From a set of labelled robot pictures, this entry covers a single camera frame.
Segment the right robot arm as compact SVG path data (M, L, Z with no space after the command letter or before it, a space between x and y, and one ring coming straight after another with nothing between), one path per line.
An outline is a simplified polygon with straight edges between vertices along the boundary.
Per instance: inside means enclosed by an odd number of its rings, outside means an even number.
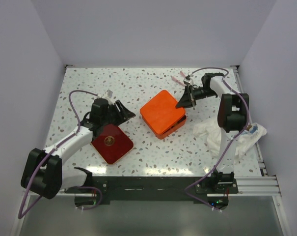
M221 193L227 184L234 181L234 159L238 137L249 123L249 96L239 93L226 82L227 73L205 73L201 78L202 86L192 81L193 74L184 78L185 90L176 108L192 108L196 101L208 97L220 98L217 124L221 131L219 159L214 167L201 179L187 189L202 182L208 184L215 193Z

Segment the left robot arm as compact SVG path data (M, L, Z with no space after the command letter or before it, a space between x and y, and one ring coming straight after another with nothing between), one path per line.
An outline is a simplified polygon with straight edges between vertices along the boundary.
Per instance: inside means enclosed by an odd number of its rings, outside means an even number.
M111 104L104 98L95 99L77 129L57 144L30 151L21 187L46 199L52 199L62 189L74 187L82 193L89 192L93 187L92 173L76 167L74 173L66 174L63 164L83 146L94 141L105 126L119 126L134 117L135 114L119 100Z

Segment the orange compartment cookie box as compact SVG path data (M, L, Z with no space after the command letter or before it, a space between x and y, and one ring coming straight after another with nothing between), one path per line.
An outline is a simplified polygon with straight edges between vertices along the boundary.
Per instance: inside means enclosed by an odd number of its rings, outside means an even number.
M170 121L166 120L159 120L159 121L148 121L147 119L143 118L145 123L148 127L153 131L155 136L158 139L164 139L165 137L169 136L171 133L178 130L186 123L187 116L184 115L180 119L178 119L175 123L171 123Z

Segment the orange box lid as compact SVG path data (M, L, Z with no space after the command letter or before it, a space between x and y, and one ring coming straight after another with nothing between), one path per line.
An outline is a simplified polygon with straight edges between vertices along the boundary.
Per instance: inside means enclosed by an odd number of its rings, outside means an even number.
M186 115L184 108L176 108L177 100L166 90L160 91L141 109L142 118L148 121L166 120L175 123Z

